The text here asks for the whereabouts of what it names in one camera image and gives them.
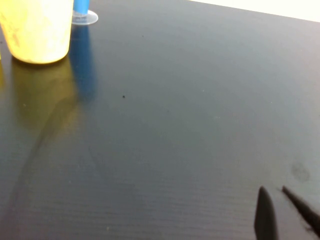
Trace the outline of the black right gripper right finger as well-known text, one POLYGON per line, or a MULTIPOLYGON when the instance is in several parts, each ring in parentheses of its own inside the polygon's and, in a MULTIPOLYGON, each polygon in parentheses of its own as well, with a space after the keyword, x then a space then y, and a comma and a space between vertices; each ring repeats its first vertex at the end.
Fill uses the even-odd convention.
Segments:
POLYGON ((320 215, 314 211, 307 202, 293 193, 288 187, 282 186, 281 191, 292 202, 304 221, 309 225, 308 230, 313 231, 317 237, 320 237, 320 215))

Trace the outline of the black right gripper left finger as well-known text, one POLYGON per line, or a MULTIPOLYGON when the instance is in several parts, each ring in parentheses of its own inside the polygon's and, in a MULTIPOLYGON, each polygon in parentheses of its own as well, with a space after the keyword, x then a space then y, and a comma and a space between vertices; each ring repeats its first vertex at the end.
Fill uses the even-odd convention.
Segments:
POLYGON ((254 232, 257 240, 277 240, 278 228, 272 198, 264 186, 258 191, 254 217, 254 232))

